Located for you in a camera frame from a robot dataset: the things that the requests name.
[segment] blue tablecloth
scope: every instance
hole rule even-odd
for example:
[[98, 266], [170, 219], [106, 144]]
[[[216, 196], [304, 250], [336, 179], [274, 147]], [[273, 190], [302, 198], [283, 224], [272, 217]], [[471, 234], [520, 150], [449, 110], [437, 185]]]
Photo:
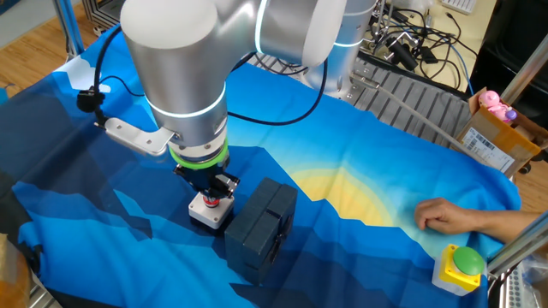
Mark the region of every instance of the blue tablecloth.
[[[194, 192], [172, 174], [176, 164], [115, 143], [76, 108], [103, 41], [0, 106], [0, 233], [64, 307], [486, 306], [485, 277], [463, 298], [434, 287], [432, 257], [449, 243], [483, 256], [501, 245], [421, 232], [413, 211], [435, 197], [519, 209], [503, 174], [333, 98], [288, 127], [230, 119], [235, 212], [266, 176], [300, 189], [294, 230], [254, 287], [228, 269], [222, 238], [190, 224]], [[122, 36], [105, 58], [102, 76], [111, 74], [142, 92]], [[117, 80], [101, 90], [106, 115], [156, 129], [144, 98]], [[231, 111], [274, 121], [301, 115], [317, 93], [246, 65], [227, 95]]]

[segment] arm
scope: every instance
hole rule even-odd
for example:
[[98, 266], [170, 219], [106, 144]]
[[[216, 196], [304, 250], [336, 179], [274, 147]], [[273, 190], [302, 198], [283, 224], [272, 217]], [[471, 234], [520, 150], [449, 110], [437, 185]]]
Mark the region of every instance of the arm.
[[513, 240], [537, 217], [538, 213], [518, 210], [467, 210], [444, 198], [423, 201], [414, 213], [414, 220], [421, 230], [428, 227], [443, 234], [476, 231], [503, 243]]

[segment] green button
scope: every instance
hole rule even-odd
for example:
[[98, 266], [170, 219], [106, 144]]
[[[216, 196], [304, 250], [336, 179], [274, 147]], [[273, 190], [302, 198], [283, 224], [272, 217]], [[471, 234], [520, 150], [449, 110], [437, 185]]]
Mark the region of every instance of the green button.
[[477, 275], [483, 272], [483, 258], [470, 247], [458, 247], [453, 254], [456, 267], [466, 275]]

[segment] red marking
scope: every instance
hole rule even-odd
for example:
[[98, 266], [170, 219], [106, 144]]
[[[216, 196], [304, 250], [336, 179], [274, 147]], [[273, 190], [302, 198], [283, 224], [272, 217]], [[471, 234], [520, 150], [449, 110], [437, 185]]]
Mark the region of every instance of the red marking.
[[206, 197], [204, 197], [204, 202], [207, 205], [219, 205], [219, 201], [220, 201], [219, 199], [214, 200], [214, 201], [210, 201]]

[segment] metal pole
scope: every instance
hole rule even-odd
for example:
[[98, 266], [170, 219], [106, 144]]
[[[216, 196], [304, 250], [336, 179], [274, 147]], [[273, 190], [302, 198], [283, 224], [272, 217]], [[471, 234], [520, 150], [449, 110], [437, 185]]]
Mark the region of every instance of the metal pole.
[[70, 0], [53, 0], [53, 6], [67, 40], [68, 60], [71, 60], [85, 50], [80, 36], [80, 29], [72, 10], [72, 3]]
[[497, 252], [487, 264], [487, 271], [492, 277], [497, 278], [547, 242], [548, 211]]
[[513, 104], [520, 97], [525, 87], [548, 61], [548, 35], [540, 43], [537, 50], [529, 57], [529, 60], [520, 69], [520, 72], [504, 90], [501, 98], [507, 104]]

